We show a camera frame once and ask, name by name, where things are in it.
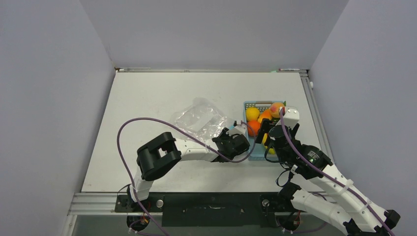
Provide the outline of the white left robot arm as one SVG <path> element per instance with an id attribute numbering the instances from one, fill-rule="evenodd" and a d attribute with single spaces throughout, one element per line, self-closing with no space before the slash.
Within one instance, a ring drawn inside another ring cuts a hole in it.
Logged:
<path id="1" fill-rule="evenodd" d="M 206 140 L 202 145 L 192 140 L 176 139 L 171 132 L 155 137 L 137 150 L 138 169 L 134 183 L 129 187 L 127 205 L 133 211 L 143 210 L 153 182 L 164 177 L 180 161 L 232 161 L 250 148 L 246 131 L 245 125 L 231 130 L 223 128 L 219 136 Z"/>

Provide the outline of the clear zip top bag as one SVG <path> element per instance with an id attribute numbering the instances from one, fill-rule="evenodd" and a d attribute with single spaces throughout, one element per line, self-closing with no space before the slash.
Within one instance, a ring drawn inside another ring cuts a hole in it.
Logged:
<path id="1" fill-rule="evenodd" d="M 200 141 L 218 137 L 234 120 L 206 98 L 197 97 L 192 104 L 173 113 L 170 123 Z"/>

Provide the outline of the aluminium frame rail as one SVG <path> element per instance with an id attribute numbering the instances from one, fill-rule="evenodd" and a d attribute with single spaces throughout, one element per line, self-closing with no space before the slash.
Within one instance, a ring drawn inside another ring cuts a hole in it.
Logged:
<path id="1" fill-rule="evenodd" d="M 291 202 L 291 205 L 298 211 L 311 214 L 314 210 L 324 209 L 332 202 L 327 202 L 321 193 L 313 192 L 309 202 Z M 127 215 L 138 215 L 149 213 L 140 203 L 134 203 L 128 194 L 76 194 L 72 200 L 70 213 L 81 215 L 104 215 L 113 213 L 124 213 Z"/>
<path id="2" fill-rule="evenodd" d="M 313 123 L 316 129 L 317 135 L 318 135 L 318 139 L 319 139 L 319 143 L 321 145 L 322 151 L 325 152 L 332 161 L 334 161 L 330 144 L 328 141 L 328 137 L 325 131 L 324 123 L 321 119 L 319 109 L 318 109 L 318 106 L 314 97 L 313 83 L 309 78 L 308 70 L 301 70 L 299 75 L 301 78 L 301 83 L 304 88 L 304 92 L 307 98 L 307 103 L 309 105 L 309 110 L 312 115 Z"/>

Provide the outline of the yellow banana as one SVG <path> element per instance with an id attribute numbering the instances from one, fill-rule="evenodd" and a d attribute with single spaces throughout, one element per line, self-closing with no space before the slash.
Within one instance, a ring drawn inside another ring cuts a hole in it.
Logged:
<path id="1" fill-rule="evenodd" d="M 268 148 L 268 146 L 266 145 L 267 137 L 268 137 L 268 134 L 267 134 L 267 133 L 266 133 L 266 134 L 264 134 L 263 139 L 262 139 L 262 144 L 263 144 L 264 148 L 265 148 L 266 150 L 268 150 L 268 153 L 269 153 L 269 154 L 276 155 L 276 153 L 275 153 L 274 149 L 273 149 L 272 147 Z"/>

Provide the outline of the light blue plastic basket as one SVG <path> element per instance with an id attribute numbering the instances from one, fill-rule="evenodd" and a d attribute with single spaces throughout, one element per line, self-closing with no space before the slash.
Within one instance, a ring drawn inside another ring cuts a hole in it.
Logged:
<path id="1" fill-rule="evenodd" d="M 266 110 L 269 109 L 270 105 L 274 102 L 282 102 L 286 105 L 286 101 L 245 101 L 243 103 L 243 121 L 247 123 L 246 116 L 245 116 L 245 110 L 249 107 L 256 107 L 259 109 L 260 114 Z M 273 121 L 279 121 L 279 118 L 273 118 Z M 250 161 L 260 161 L 264 160 L 264 154 L 266 149 L 264 148 L 263 144 L 255 144 L 254 150 L 252 151 L 250 157 L 248 157 L 248 160 Z"/>

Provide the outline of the peach fruit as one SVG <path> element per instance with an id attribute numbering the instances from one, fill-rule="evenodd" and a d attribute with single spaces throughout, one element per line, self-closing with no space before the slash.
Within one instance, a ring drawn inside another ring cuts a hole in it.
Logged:
<path id="1" fill-rule="evenodd" d="M 285 104 L 282 102 L 274 102 L 269 107 L 270 115 L 273 118 L 279 118 L 280 117 L 280 110 L 285 108 Z"/>

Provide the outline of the aluminium right frame rail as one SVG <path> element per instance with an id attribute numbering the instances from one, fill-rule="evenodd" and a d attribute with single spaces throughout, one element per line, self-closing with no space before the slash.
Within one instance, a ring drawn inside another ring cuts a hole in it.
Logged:
<path id="1" fill-rule="evenodd" d="M 332 161 L 334 161 L 330 144 L 328 141 L 328 137 L 325 131 L 324 123 L 321 119 L 319 109 L 318 109 L 318 106 L 314 97 L 313 83 L 309 78 L 308 70 L 301 70 L 299 75 L 301 78 L 301 83 L 304 88 L 304 92 L 307 98 L 307 103 L 309 105 L 309 110 L 312 115 L 313 123 L 316 129 L 317 135 L 318 135 L 318 139 L 319 139 L 319 143 L 321 145 L 322 151 L 325 152 Z"/>

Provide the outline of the orange fruit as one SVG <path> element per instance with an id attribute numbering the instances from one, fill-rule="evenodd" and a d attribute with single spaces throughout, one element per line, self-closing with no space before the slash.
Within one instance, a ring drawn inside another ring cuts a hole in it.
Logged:
<path id="1" fill-rule="evenodd" d="M 256 137 L 261 128 L 261 124 L 257 120 L 252 120 L 247 122 L 248 125 L 248 135 L 250 137 Z"/>

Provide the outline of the yellow lemon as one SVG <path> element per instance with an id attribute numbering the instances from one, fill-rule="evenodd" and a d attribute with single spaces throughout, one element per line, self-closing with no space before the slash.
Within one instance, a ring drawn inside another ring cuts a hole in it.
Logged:
<path id="1" fill-rule="evenodd" d="M 260 111 L 256 107 L 249 107 L 245 110 L 246 121 L 257 121 Z"/>

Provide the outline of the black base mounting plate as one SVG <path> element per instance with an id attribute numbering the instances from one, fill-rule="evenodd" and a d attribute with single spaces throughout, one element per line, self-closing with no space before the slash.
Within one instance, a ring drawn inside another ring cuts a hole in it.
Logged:
<path id="1" fill-rule="evenodd" d="M 298 213 L 276 192 L 150 193 L 142 205 L 163 227 L 278 227 Z"/>

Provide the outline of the aluminium front frame rail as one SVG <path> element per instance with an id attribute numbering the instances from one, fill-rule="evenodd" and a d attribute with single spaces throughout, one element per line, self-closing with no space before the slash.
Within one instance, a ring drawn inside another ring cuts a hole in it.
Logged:
<path id="1" fill-rule="evenodd" d="M 321 193 L 313 192 L 309 202 L 291 202 L 291 205 L 298 211 L 311 214 L 314 210 L 324 209 L 332 202 L 327 202 Z M 113 213 L 124 213 L 127 215 L 138 215 L 149 213 L 140 203 L 134 203 L 128 194 L 76 194 L 72 200 L 70 213 L 81 215 L 104 215 Z"/>

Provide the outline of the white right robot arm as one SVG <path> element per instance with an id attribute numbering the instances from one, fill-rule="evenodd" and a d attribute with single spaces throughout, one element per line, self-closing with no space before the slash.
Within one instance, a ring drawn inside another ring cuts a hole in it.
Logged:
<path id="1" fill-rule="evenodd" d="M 298 128 L 299 124 L 290 128 L 285 121 L 264 119 L 256 142 L 265 141 L 268 149 L 274 149 L 277 162 L 287 166 L 289 175 L 301 175 L 324 190 L 335 203 L 308 193 L 288 180 L 278 193 L 279 206 L 283 210 L 295 208 L 308 212 L 347 236 L 393 235 L 400 215 L 365 197 L 319 148 L 296 140 Z"/>

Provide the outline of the orange carrot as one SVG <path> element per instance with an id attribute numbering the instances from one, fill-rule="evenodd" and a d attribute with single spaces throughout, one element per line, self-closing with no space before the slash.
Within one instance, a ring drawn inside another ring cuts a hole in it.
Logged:
<path id="1" fill-rule="evenodd" d="M 258 117 L 257 122 L 262 123 L 264 119 L 272 120 L 273 116 L 270 113 L 270 109 L 264 110 Z"/>

